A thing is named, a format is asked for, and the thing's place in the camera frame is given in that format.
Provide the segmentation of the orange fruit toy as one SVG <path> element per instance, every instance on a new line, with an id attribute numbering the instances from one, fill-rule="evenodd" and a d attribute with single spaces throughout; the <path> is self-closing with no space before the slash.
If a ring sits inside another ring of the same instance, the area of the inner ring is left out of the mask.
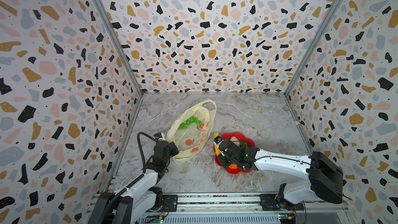
<path id="1" fill-rule="evenodd" d="M 229 166 L 229 169 L 231 169 L 231 170 L 236 170 L 236 169 L 237 169 L 237 165 L 232 164 L 232 165 Z"/>

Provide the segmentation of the red flower-shaped plate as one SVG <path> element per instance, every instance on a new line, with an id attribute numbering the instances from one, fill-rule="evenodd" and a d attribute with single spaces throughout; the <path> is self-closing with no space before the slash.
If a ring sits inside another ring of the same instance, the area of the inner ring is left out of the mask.
<path id="1" fill-rule="evenodd" d="M 224 134 L 222 134 L 220 137 L 221 137 L 223 140 L 228 139 L 228 140 L 230 140 L 230 141 L 240 141 L 240 146 L 241 146 L 241 147 L 243 147 L 243 146 L 247 146 L 247 147 L 256 147 L 256 144 L 255 144 L 255 142 L 254 142 L 252 139 L 247 138 L 245 135 L 243 135 L 243 134 L 240 133 L 240 132 L 224 133 Z M 219 165 L 220 167 L 222 167 L 222 164 L 221 164 L 220 161 L 219 161 L 219 157 L 217 157 L 216 154 L 214 155 L 214 160 L 215 160 L 215 163 L 216 163 L 217 165 Z M 237 167 L 236 170 L 231 170 L 231 169 L 229 169 L 229 167 L 228 167 L 228 168 L 226 169 L 226 171 L 227 171 L 229 174 L 232 174 L 232 175 L 237 175 L 237 174 L 239 174 L 239 173 L 250 173 L 250 172 L 251 172 L 251 170 L 245 172 L 245 171 L 239 169 L 238 167 Z"/>

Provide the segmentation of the cream plastic bag orange print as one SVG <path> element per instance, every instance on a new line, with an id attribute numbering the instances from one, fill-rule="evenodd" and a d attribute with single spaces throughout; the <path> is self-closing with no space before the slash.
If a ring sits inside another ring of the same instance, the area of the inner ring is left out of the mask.
<path id="1" fill-rule="evenodd" d="M 183 164 L 193 159 L 206 146 L 212 133 L 217 105 L 213 100 L 204 100 L 182 113 L 171 125 L 165 139 L 174 142 L 179 154 L 173 157 L 176 164 Z M 196 116 L 202 125 L 190 126 L 185 129 L 178 127 L 191 116 Z"/>

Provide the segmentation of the green grapes bunch toy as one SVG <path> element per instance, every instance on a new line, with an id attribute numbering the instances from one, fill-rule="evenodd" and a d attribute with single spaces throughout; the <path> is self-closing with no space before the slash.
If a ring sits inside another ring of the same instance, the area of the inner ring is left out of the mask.
<path id="1" fill-rule="evenodd" d="M 178 128 L 185 129 L 192 125 L 194 126 L 202 125 L 202 121 L 196 116 L 191 116 L 186 121 L 182 122 Z"/>

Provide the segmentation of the beige bun toy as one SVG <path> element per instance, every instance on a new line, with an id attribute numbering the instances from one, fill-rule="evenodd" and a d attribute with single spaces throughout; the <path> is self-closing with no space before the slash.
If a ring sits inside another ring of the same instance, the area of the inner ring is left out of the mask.
<path id="1" fill-rule="evenodd" d="M 235 144 L 236 146 L 240 146 L 240 141 L 232 141 L 233 144 Z"/>

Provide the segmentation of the yellow banana toy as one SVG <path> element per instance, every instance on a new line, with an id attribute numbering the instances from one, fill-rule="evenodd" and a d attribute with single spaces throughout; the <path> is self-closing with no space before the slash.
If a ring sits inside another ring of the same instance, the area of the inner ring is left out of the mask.
<path id="1" fill-rule="evenodd" d="M 215 146 L 215 145 L 214 145 L 214 150 L 215 150 L 216 156 L 218 157 L 218 156 L 220 155 L 220 151 L 219 151 L 219 149 L 218 149 L 218 146 Z"/>

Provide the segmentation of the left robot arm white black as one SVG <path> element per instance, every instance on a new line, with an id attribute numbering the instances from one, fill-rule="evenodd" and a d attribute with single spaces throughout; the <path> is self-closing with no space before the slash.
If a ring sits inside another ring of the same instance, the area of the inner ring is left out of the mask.
<path id="1" fill-rule="evenodd" d="M 102 193 L 89 224 L 133 224 L 146 211 L 161 207 L 162 189 L 156 184 L 166 174 L 171 158 L 179 153 L 178 148 L 173 142 L 155 141 L 154 153 L 148 160 L 140 141 L 138 148 L 143 162 L 142 173 L 123 188 Z"/>

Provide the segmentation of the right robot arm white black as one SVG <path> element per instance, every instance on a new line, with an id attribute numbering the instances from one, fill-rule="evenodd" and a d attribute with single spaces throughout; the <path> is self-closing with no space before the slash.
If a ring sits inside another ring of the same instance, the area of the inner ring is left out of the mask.
<path id="1" fill-rule="evenodd" d="M 234 142 L 214 138 L 218 160 L 223 168 L 231 165 L 248 171 L 276 171 L 301 180 L 281 184 L 276 200 L 298 204 L 323 200 L 333 204 L 343 202 L 343 171 L 323 153 L 314 151 L 307 156 L 292 156 L 269 152 L 258 147 L 241 147 Z"/>

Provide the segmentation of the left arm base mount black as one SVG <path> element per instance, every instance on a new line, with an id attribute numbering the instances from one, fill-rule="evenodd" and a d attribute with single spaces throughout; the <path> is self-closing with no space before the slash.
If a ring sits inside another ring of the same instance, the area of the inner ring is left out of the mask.
<path id="1" fill-rule="evenodd" d="M 176 212 L 177 203 L 177 195 L 156 196 L 154 206 L 148 210 L 148 213 Z"/>

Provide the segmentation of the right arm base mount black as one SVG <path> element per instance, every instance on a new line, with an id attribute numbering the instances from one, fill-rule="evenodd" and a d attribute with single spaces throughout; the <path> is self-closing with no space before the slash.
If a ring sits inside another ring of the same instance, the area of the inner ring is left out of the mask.
<path id="1" fill-rule="evenodd" d="M 292 204 L 285 199 L 278 199 L 277 194 L 260 194 L 260 206 L 263 211 L 303 211 L 302 203 Z"/>

